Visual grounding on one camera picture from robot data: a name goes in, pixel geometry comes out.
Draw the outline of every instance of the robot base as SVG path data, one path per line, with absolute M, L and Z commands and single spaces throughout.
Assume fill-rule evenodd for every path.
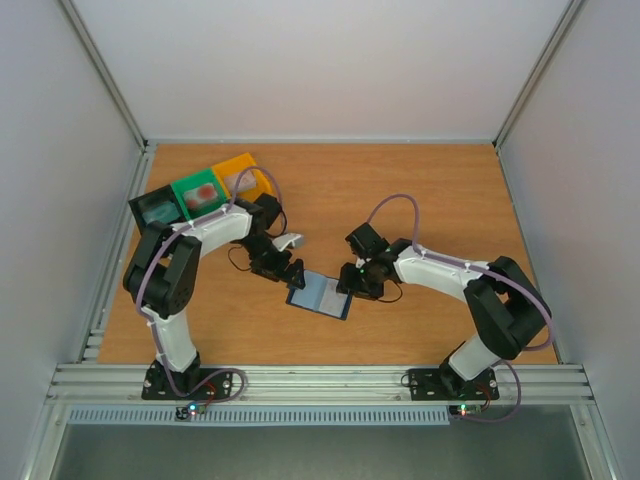
M 468 382 L 459 397 L 452 397 L 447 393 L 440 380 L 439 368 L 412 368 L 407 371 L 405 378 L 408 378 L 408 384 L 405 386 L 411 391 L 413 401 L 460 400 L 464 403 L 471 400 L 486 400 L 486 394 L 476 385 L 484 387 L 489 392 L 491 400 L 500 398 L 496 376 L 490 368 L 478 375 L 474 381 Z
M 200 368 L 200 355 L 198 354 L 193 363 L 184 372 L 172 372 L 173 381 L 182 392 L 191 391 L 198 383 L 210 374 L 217 372 L 218 368 Z M 214 376 L 209 382 L 215 388 L 213 400 L 229 398 L 233 388 L 233 375 L 231 373 L 221 373 Z M 144 377 L 142 388 L 143 400 L 209 400 L 211 399 L 211 388 L 203 385 L 196 392 L 188 397 L 179 397 L 171 389 L 164 367 L 160 362 L 154 360 Z

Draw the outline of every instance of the white wall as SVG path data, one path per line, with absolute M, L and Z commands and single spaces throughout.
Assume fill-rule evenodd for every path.
M 503 150 L 567 360 L 640 471 L 640 3 L 590 0 Z
M 148 138 L 493 140 L 566 0 L 76 0 Z
M 137 154 L 53 0 L 4 3 L 0 72 L 0 468 L 18 478 Z

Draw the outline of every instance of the white grille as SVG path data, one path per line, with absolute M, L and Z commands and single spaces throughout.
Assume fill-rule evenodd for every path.
M 78 405 L 69 423 L 101 425 L 448 425 L 446 407 L 211 407 L 188 421 L 175 407 Z

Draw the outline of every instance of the wooden tabletop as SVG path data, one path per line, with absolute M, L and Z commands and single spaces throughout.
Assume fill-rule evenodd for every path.
M 474 260 L 506 255 L 530 272 L 490 145 L 160 145 L 147 191 L 244 152 L 278 180 L 289 231 L 306 236 L 294 258 L 309 270 L 337 277 L 353 261 L 345 236 L 380 200 L 405 192 L 420 204 L 424 246 Z M 410 238 L 411 204 L 388 203 L 372 224 L 390 242 Z M 134 234 L 129 255 L 138 239 Z M 247 264 L 244 251 L 233 256 Z M 200 262 L 189 327 L 203 363 L 226 365 L 439 364 L 474 333 L 464 303 L 416 285 L 402 288 L 404 297 L 393 304 L 354 299 L 341 321 L 286 305 L 283 283 L 236 270 L 221 248 Z M 120 287 L 98 361 L 146 364 L 154 352 L 145 321 Z M 556 357 L 547 349 L 518 361 Z

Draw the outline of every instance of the blue book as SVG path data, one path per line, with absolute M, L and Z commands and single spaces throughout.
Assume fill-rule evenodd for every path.
M 306 286 L 300 290 L 289 288 L 287 304 L 312 312 L 346 320 L 353 295 L 338 293 L 338 280 L 320 273 L 304 271 Z

